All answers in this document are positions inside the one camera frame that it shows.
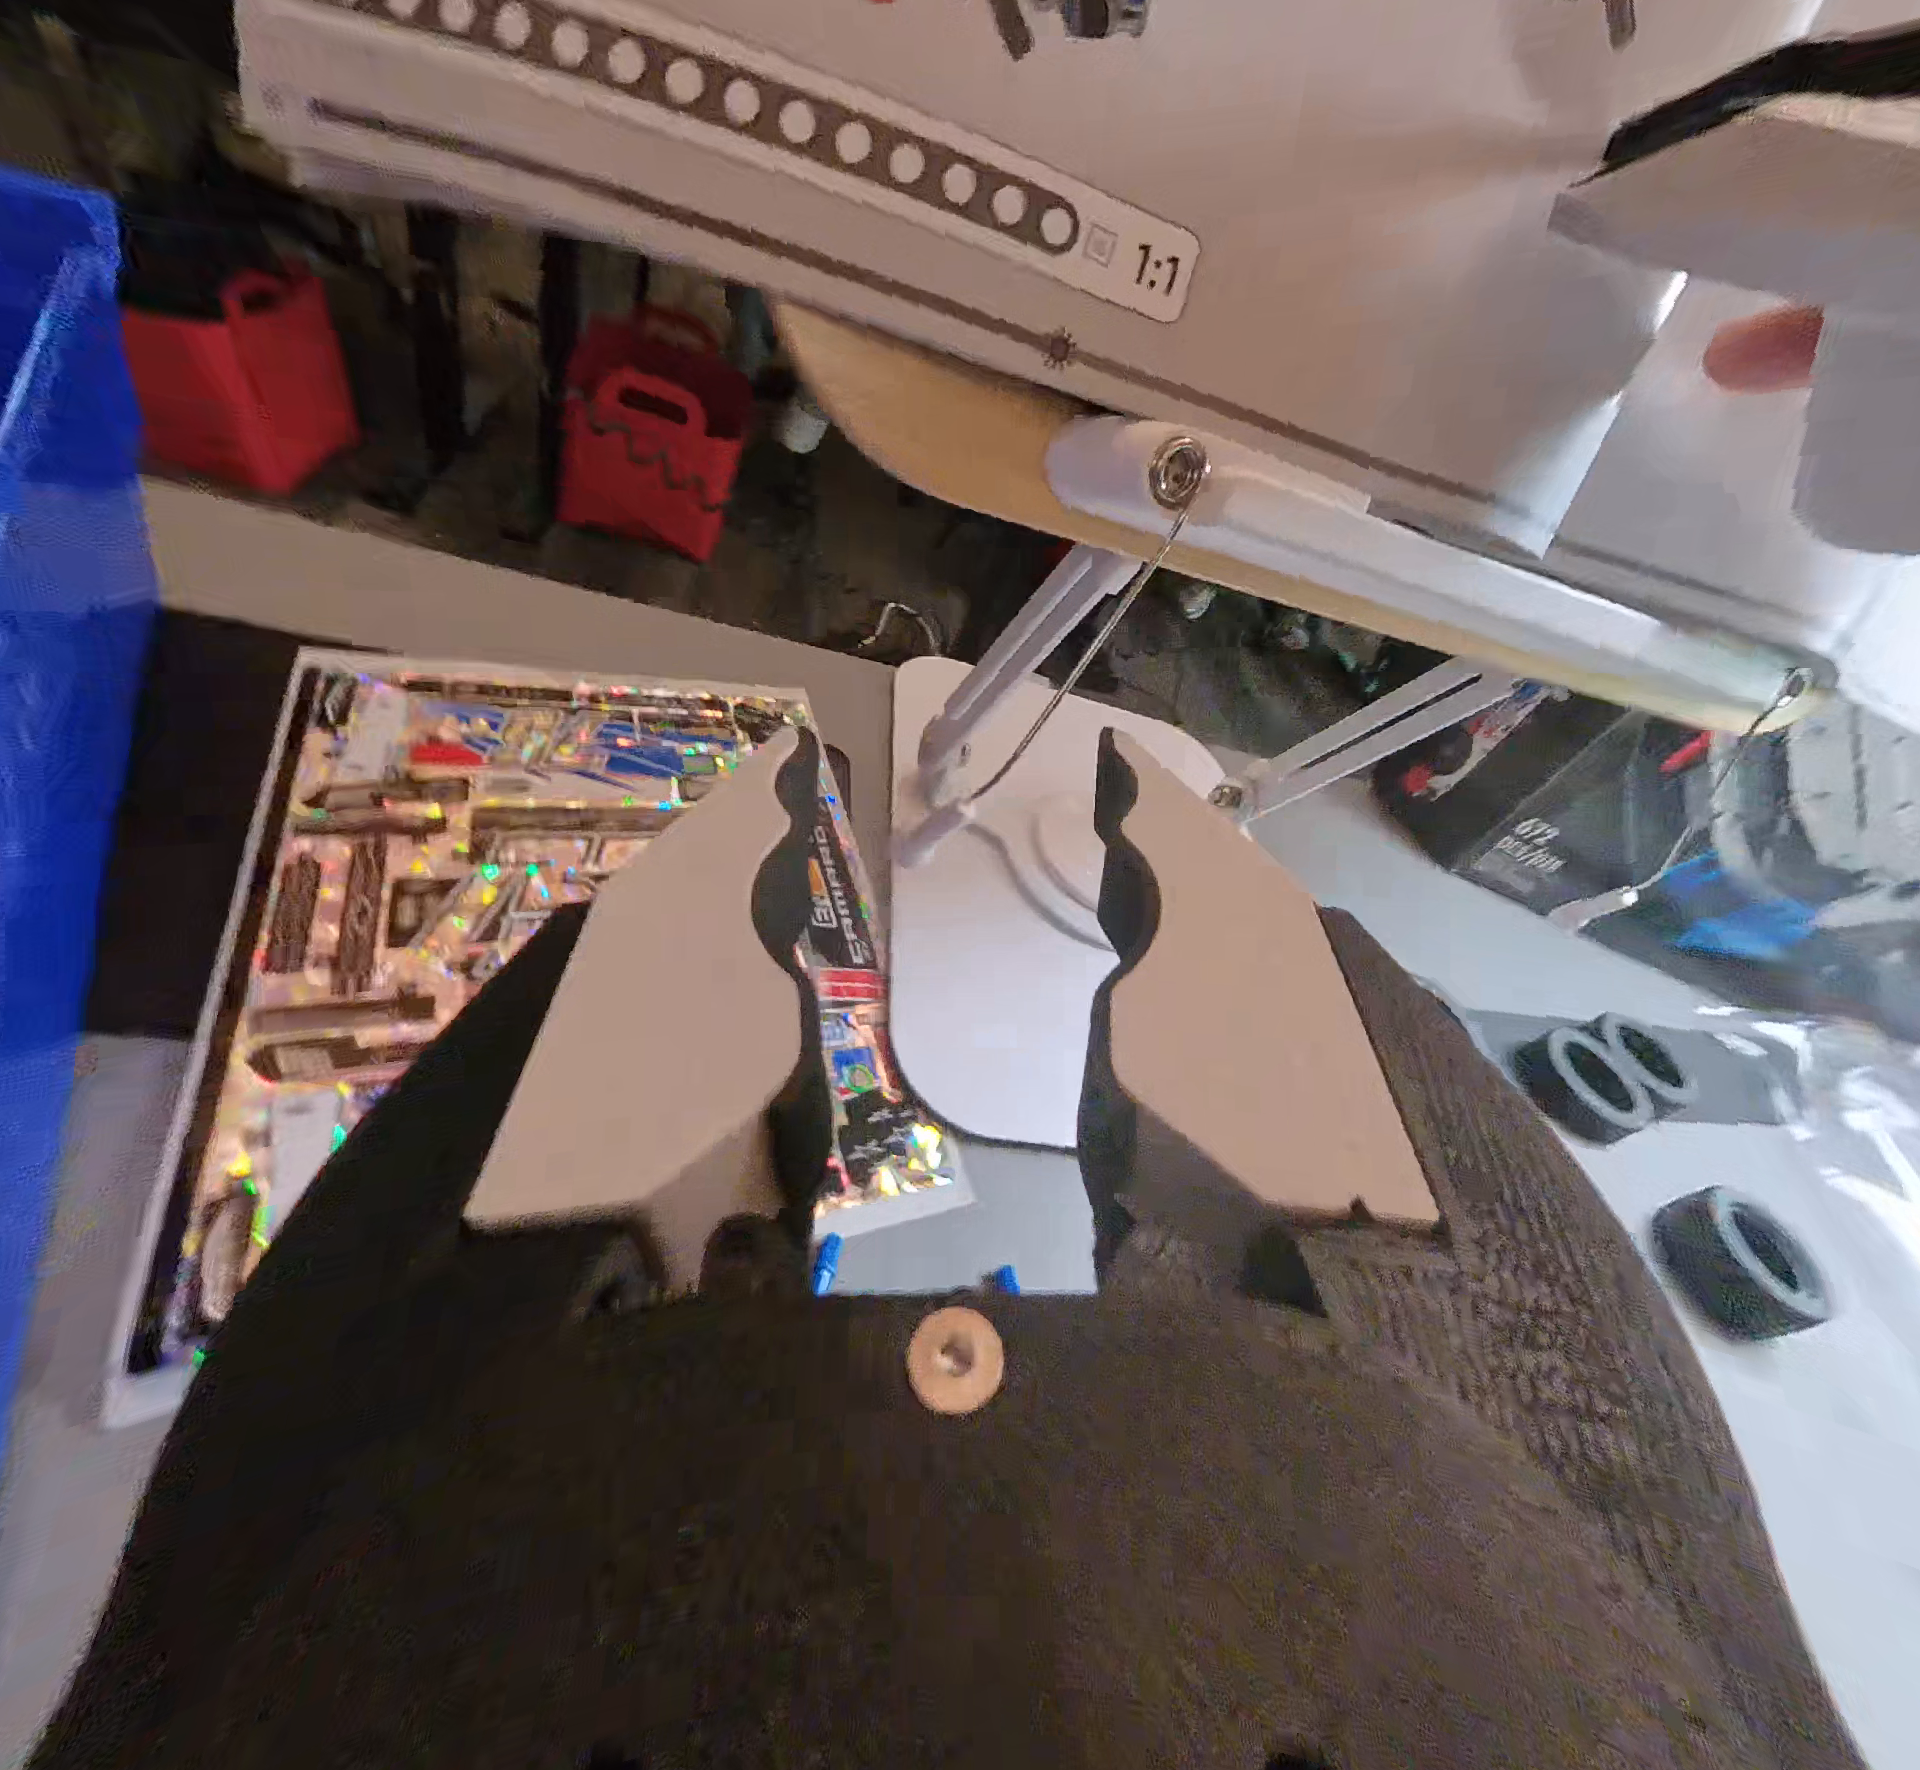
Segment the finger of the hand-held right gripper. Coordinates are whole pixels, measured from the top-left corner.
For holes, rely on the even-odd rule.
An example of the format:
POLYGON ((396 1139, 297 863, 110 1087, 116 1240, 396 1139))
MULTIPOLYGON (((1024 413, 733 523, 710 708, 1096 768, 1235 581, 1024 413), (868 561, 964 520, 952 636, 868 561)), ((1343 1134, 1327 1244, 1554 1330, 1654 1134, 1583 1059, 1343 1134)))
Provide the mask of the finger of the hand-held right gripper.
POLYGON ((1916 298, 1824 310, 1794 512, 1836 549, 1919 554, 1916 298))
POLYGON ((1655 104, 1550 227, 1791 301, 1914 301, 1919 33, 1795 41, 1655 104))

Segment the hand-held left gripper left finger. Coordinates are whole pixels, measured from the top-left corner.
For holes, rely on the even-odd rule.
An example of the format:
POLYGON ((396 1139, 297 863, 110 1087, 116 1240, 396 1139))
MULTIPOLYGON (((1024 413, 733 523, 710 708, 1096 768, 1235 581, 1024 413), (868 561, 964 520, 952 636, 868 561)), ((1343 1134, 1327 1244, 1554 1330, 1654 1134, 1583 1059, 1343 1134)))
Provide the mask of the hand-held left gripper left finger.
POLYGON ((803 963, 822 746, 780 728, 593 896, 462 1221, 620 1224, 666 1291, 739 1217, 807 1255, 829 1153, 803 963))

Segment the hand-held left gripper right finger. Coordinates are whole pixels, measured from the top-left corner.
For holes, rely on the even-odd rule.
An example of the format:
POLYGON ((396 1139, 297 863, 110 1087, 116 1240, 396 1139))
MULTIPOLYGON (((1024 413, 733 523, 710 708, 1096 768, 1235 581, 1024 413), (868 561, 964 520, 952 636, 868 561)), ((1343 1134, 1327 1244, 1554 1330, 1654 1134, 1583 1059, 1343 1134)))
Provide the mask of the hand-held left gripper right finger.
POLYGON ((1210 1260, 1304 1234, 1443 1234, 1322 907, 1133 734, 1098 738, 1090 999, 1076 1158, 1096 1259, 1148 1225, 1210 1260))

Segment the lego instruction booklet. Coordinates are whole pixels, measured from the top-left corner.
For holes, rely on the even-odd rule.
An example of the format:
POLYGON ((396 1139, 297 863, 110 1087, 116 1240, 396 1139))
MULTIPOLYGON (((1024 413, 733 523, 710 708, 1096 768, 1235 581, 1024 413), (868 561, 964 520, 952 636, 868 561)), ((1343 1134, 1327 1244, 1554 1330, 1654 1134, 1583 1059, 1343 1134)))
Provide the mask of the lego instruction booklet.
POLYGON ((235 0, 304 179, 541 221, 1188 416, 1842 667, 1916 564, 1791 509, 1736 294, 1560 237, 1631 116, 1916 0, 235 0))

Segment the black rubber lego tyre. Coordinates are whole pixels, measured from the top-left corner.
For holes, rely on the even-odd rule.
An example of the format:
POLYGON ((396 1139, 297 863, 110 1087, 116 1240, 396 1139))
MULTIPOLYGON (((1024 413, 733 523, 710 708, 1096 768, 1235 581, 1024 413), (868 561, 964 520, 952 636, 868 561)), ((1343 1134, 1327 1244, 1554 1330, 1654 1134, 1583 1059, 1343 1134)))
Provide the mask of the black rubber lego tyre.
POLYGON ((1809 1247, 1762 1204, 1703 1187, 1664 1204, 1650 1236, 1671 1283, 1716 1332, 1764 1343, 1827 1325, 1834 1316, 1809 1247))
POLYGON ((1563 1131, 1612 1147, 1654 1125, 1645 1083, 1587 1026, 1555 1026, 1511 1052, 1514 1083, 1563 1131))
POLYGON ((1669 1119, 1695 1107, 1700 1100, 1700 1080, 1645 1023, 1614 1012, 1596 1015, 1589 1034, 1601 1048, 1608 1070, 1624 1085, 1629 1101, 1650 1119, 1669 1119))

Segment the black lego set box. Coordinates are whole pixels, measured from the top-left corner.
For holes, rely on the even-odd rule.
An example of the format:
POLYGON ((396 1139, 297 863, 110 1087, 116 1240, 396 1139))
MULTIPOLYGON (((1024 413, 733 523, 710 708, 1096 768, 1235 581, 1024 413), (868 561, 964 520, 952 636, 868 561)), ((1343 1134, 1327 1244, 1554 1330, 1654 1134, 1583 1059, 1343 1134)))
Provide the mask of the black lego set box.
POLYGON ((1822 701, 1743 742, 1528 687, 1374 770, 1443 869, 1754 1009, 1919 1035, 1919 738, 1822 701))

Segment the white book stand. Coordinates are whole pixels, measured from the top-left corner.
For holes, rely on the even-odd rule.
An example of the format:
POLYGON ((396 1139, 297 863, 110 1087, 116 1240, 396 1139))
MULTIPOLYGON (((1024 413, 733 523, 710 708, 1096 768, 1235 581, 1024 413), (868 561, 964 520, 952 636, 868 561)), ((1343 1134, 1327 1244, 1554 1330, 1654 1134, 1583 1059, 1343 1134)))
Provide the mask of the white book stand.
POLYGON ((793 301, 780 343, 827 419, 901 484, 1069 539, 975 663, 921 654, 893 679, 891 1032, 907 1083, 975 1138, 1069 1148, 1089 1012, 1113 958, 1096 922, 1098 738, 1144 737, 1210 818, 1247 827, 1524 683, 1703 728, 1774 728, 1832 690, 1831 664, 1752 631, 1671 624, 1503 556, 1420 534, 1272 454, 1187 422, 1087 414, 1042 388, 793 301), (1042 667, 1152 574, 1263 596, 1443 654, 1226 780, 1179 728, 1072 696, 1042 667))

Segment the holographic sticker sheet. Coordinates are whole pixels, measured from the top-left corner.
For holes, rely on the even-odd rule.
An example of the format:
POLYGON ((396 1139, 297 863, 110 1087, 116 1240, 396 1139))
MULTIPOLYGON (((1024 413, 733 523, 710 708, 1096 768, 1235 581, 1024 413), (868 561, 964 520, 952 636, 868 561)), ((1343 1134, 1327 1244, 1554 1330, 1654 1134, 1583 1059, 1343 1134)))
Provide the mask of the holographic sticker sheet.
POLYGON ((99 1420, 166 1421, 279 1221, 557 907, 589 901, 799 690, 304 647, 245 826, 99 1420))

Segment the red felt bag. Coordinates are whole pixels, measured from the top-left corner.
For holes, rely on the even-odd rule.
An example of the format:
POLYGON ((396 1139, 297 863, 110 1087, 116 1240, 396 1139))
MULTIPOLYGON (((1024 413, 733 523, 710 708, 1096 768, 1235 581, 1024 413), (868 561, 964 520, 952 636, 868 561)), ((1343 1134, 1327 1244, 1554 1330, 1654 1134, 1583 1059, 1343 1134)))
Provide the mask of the red felt bag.
POLYGON ((753 421, 753 385, 702 318, 591 317, 567 365, 558 523, 706 564, 753 421))
POLYGON ((122 303, 143 460, 290 497, 364 442, 320 273, 293 260, 240 271, 213 314, 122 303))

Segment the clear plastic bag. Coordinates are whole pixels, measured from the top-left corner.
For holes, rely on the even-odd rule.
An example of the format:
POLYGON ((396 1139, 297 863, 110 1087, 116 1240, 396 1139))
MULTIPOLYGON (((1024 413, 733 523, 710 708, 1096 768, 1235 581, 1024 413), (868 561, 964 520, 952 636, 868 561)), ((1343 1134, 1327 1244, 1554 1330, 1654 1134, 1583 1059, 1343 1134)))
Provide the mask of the clear plastic bag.
POLYGON ((1740 1060, 1822 1182, 1858 1197, 1919 1204, 1916 1047, 1834 1017, 1705 1003, 1691 1026, 1723 1062, 1740 1060))

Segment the blue plastic bin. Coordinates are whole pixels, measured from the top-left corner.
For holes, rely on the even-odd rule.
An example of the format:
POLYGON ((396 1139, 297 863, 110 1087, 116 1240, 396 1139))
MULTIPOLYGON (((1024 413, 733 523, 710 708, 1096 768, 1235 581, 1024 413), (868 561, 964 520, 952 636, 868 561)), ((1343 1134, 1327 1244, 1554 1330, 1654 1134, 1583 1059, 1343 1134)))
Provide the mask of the blue plastic bin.
POLYGON ((2 1411, 53 1214, 158 609, 101 191, 2 174, 2 1411))

